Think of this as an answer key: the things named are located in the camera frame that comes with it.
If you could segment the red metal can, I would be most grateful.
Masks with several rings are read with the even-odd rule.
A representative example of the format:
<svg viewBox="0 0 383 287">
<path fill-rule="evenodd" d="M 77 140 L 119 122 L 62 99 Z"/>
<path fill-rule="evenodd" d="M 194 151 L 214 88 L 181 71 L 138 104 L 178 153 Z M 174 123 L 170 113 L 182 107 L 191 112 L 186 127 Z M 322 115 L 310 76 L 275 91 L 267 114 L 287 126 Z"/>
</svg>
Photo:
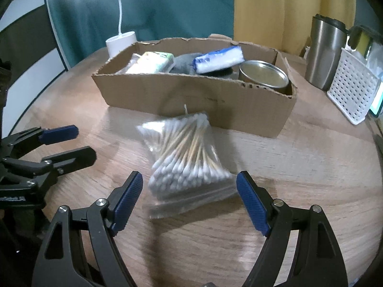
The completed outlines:
<svg viewBox="0 0 383 287">
<path fill-rule="evenodd" d="M 239 77 L 244 82 L 265 86 L 279 93 L 285 93 L 290 83 L 287 74 L 261 60 L 247 60 L 239 66 Z"/>
</svg>

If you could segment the crumpled clear plastic bags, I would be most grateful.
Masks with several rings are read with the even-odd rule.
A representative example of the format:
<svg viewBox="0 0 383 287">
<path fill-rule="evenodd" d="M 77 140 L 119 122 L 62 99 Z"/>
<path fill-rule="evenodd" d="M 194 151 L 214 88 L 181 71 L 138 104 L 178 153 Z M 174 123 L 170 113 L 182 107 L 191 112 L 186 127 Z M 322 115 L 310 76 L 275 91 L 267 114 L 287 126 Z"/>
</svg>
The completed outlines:
<svg viewBox="0 0 383 287">
<path fill-rule="evenodd" d="M 378 42 L 373 42 L 367 56 L 366 67 L 378 79 L 382 80 L 383 71 L 383 47 Z"/>
</svg>

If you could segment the yellow sponge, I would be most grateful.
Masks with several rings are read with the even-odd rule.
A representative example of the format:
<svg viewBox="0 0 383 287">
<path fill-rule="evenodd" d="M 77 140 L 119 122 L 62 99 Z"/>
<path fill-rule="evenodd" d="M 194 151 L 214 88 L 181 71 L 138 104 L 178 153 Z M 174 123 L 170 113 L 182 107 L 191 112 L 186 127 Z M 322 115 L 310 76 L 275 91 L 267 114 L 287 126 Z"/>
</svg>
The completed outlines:
<svg viewBox="0 0 383 287">
<path fill-rule="evenodd" d="M 348 45 L 352 50 L 359 52 L 365 59 L 369 55 L 371 44 L 371 36 L 365 28 L 353 26 L 349 30 Z"/>
</svg>

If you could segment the bag of cotton swabs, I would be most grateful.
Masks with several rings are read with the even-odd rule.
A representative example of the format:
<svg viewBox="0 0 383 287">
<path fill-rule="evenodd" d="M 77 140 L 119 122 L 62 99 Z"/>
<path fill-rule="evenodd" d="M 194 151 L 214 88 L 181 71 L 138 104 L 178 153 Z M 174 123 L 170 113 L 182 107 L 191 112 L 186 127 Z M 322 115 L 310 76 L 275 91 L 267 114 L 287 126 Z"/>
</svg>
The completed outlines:
<svg viewBox="0 0 383 287">
<path fill-rule="evenodd" d="M 221 163 L 205 112 L 185 113 L 136 127 L 153 157 L 147 182 L 151 219 L 167 218 L 230 198 L 235 176 Z"/>
</svg>

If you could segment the clear plastic snack bag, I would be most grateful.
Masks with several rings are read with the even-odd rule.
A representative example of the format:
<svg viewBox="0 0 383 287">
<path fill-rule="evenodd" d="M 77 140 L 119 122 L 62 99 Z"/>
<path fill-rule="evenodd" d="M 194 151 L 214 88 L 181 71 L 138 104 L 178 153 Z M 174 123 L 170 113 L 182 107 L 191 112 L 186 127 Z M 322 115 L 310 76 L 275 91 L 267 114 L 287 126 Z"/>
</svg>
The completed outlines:
<svg viewBox="0 0 383 287">
<path fill-rule="evenodd" d="M 138 66 L 138 61 L 141 58 L 141 55 L 134 53 L 129 61 L 129 63 L 116 72 L 116 75 L 133 75 L 142 73 L 141 67 Z"/>
</svg>

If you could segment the grey knitted cloth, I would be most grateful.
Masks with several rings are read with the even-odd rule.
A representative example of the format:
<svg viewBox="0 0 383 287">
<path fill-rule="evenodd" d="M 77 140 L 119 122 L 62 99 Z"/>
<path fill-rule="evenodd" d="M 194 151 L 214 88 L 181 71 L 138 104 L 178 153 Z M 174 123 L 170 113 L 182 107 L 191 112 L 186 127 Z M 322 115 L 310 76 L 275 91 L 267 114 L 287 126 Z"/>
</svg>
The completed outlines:
<svg viewBox="0 0 383 287">
<path fill-rule="evenodd" d="M 188 53 L 176 56 L 174 58 L 174 66 L 169 72 L 173 74 L 197 75 L 195 69 L 193 68 L 193 61 L 200 55 L 201 53 Z M 216 78 L 233 78 L 234 75 L 235 74 L 231 67 L 201 74 L 201 76 L 204 77 Z"/>
</svg>

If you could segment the open cardboard box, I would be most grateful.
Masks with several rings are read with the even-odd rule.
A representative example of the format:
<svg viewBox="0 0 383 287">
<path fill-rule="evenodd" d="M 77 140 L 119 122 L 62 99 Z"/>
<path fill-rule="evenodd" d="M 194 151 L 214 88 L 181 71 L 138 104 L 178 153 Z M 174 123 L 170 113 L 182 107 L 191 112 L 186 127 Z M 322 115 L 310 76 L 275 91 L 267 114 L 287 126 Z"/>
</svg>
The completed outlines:
<svg viewBox="0 0 383 287">
<path fill-rule="evenodd" d="M 159 51 L 183 55 L 207 53 L 237 45 L 219 38 L 164 38 L 137 42 L 107 61 L 92 75 L 105 102 L 112 107 L 176 117 L 186 110 L 204 111 L 212 126 L 275 138 L 282 131 L 298 97 L 293 77 L 285 93 L 238 78 L 174 73 L 124 75 L 133 54 Z"/>
</svg>

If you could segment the cartoon tissue pack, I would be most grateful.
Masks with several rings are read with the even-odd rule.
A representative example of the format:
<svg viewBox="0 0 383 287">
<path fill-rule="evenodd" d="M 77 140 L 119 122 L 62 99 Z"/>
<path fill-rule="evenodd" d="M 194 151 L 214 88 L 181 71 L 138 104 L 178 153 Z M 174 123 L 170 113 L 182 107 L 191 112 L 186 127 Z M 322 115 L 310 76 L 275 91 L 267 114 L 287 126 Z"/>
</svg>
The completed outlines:
<svg viewBox="0 0 383 287">
<path fill-rule="evenodd" d="M 169 73 L 174 66 L 174 55 L 171 53 L 147 51 L 138 61 L 141 67 L 140 74 Z"/>
</svg>

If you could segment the teal curtain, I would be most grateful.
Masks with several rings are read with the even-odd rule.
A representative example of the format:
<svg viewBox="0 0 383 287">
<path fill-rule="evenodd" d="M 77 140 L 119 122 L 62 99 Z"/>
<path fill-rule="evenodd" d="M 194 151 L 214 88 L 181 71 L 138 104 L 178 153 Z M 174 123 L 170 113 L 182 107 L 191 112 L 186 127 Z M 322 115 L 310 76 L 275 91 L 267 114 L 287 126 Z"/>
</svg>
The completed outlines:
<svg viewBox="0 0 383 287">
<path fill-rule="evenodd" d="M 58 44 L 70 67 L 118 33 L 118 0 L 47 0 Z M 122 0 L 122 32 L 140 41 L 234 35 L 234 0 Z"/>
</svg>

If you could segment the white perforated plastic basket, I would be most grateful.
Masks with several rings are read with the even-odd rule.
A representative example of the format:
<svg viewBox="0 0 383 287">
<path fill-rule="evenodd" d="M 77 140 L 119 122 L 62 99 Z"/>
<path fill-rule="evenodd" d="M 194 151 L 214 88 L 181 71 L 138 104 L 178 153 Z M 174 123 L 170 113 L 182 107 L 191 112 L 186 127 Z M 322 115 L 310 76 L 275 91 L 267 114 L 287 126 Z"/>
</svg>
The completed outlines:
<svg viewBox="0 0 383 287">
<path fill-rule="evenodd" d="M 353 124 L 363 122 L 381 80 L 367 68 L 361 60 L 346 49 L 341 56 L 327 97 L 339 111 Z"/>
</svg>

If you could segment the stainless steel travel mug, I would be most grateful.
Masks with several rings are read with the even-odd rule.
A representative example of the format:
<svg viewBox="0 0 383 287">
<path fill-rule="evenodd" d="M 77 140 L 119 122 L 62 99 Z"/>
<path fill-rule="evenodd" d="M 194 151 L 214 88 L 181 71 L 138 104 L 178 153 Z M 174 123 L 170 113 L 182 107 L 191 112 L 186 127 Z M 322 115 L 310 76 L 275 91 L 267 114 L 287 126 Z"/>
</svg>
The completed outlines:
<svg viewBox="0 0 383 287">
<path fill-rule="evenodd" d="M 316 14 L 312 17 L 311 46 L 306 62 L 305 79 L 322 91 L 328 91 L 347 41 L 343 22 Z"/>
</svg>

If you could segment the white desk lamp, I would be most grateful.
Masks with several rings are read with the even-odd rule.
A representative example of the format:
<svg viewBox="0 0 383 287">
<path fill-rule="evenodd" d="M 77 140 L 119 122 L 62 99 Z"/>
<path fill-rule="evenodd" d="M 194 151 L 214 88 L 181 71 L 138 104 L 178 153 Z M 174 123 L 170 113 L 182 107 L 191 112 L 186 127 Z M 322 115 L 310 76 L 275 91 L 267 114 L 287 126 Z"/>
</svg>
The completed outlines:
<svg viewBox="0 0 383 287">
<path fill-rule="evenodd" d="M 137 42 L 136 33 L 134 31 L 128 31 L 122 33 L 122 21 L 123 21 L 123 6 L 122 0 L 118 0 L 118 33 L 110 37 L 105 41 L 109 59 L 116 57 L 120 52 L 127 49 L 131 45 Z"/>
</svg>

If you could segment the blue white tissue pack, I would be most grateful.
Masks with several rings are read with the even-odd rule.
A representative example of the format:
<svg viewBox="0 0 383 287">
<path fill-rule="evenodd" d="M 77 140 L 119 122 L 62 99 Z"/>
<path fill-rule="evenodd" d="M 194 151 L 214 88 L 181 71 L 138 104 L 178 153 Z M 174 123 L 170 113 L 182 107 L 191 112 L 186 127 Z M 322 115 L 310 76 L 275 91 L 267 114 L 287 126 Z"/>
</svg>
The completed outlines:
<svg viewBox="0 0 383 287">
<path fill-rule="evenodd" d="M 237 66 L 245 61 L 242 48 L 232 46 L 194 58 L 192 67 L 197 74 L 206 74 Z"/>
</svg>

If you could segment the yellow curtain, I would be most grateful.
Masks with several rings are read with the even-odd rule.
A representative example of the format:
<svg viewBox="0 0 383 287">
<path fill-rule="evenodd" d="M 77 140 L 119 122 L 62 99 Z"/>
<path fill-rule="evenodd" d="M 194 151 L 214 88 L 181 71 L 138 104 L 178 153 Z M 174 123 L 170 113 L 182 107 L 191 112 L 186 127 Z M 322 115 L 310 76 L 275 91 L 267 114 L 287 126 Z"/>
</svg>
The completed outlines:
<svg viewBox="0 0 383 287">
<path fill-rule="evenodd" d="M 310 43 L 316 14 L 350 28 L 356 0 L 234 0 L 234 40 L 300 55 Z"/>
</svg>

